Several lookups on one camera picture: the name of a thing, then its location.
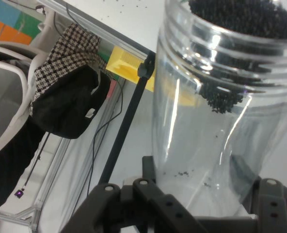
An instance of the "white tabletop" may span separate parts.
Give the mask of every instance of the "white tabletop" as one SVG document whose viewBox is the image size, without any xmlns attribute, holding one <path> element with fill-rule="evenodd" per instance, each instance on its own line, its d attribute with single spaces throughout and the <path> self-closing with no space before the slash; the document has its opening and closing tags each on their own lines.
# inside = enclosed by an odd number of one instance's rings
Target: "white tabletop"
<svg viewBox="0 0 287 233">
<path fill-rule="evenodd" d="M 165 0 L 64 0 L 120 34 L 156 51 Z"/>
</svg>

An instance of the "black and white checkered fabric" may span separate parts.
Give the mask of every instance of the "black and white checkered fabric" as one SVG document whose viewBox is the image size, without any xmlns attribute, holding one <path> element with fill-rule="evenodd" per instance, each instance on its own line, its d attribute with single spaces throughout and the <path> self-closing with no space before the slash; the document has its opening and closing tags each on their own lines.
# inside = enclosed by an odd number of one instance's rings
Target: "black and white checkered fabric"
<svg viewBox="0 0 287 233">
<path fill-rule="evenodd" d="M 112 77 L 106 71 L 107 63 L 97 54 L 100 41 L 100 37 L 78 24 L 71 24 L 56 42 L 46 62 L 35 70 L 36 93 L 33 102 L 58 79 L 86 64 L 98 64 L 103 72 Z"/>
</svg>

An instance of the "houndstooth bag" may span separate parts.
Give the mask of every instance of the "houndstooth bag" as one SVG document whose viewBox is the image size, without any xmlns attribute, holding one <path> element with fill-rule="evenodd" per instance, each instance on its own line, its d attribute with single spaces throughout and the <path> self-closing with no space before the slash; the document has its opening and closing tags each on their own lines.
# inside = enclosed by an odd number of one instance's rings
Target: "houndstooth bag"
<svg viewBox="0 0 287 233">
<path fill-rule="evenodd" d="M 96 115 L 112 76 L 97 54 L 100 41 L 98 36 L 73 23 L 46 62 L 35 70 L 36 93 L 30 115 L 42 129 L 77 138 Z"/>
</svg>

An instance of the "yellow block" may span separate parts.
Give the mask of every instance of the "yellow block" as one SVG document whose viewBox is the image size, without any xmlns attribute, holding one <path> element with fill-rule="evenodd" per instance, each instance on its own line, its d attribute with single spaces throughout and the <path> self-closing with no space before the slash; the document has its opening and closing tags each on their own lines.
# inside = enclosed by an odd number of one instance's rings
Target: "yellow block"
<svg viewBox="0 0 287 233">
<path fill-rule="evenodd" d="M 143 60 L 126 52 L 122 48 L 115 46 L 108 61 L 106 69 L 133 83 L 137 83 L 139 80 L 137 70 L 139 65 L 143 62 Z M 146 85 L 146 89 L 152 92 L 154 91 L 155 72 L 156 69 L 154 70 L 152 77 L 148 80 L 148 83 Z M 165 80 L 162 89 L 170 99 L 175 99 L 176 86 L 174 84 L 171 84 L 170 81 Z M 202 102 L 202 98 L 199 95 L 196 95 L 194 91 L 184 88 L 180 89 L 178 98 L 178 103 L 180 105 L 200 106 Z"/>
<path fill-rule="evenodd" d="M 133 83 L 137 83 L 139 80 L 137 70 L 139 65 L 143 62 L 144 61 L 138 57 L 126 52 L 118 46 L 115 46 L 106 69 Z M 146 89 L 152 92 L 154 91 L 154 77 L 155 71 L 146 85 Z"/>
</svg>

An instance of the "clear plastic container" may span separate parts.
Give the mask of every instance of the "clear plastic container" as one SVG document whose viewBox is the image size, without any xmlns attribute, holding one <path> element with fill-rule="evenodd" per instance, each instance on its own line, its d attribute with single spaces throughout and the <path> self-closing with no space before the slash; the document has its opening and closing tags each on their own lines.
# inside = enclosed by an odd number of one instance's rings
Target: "clear plastic container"
<svg viewBox="0 0 287 233">
<path fill-rule="evenodd" d="M 195 216 L 232 216 L 287 129 L 287 40 L 167 0 L 153 104 L 157 185 Z"/>
</svg>

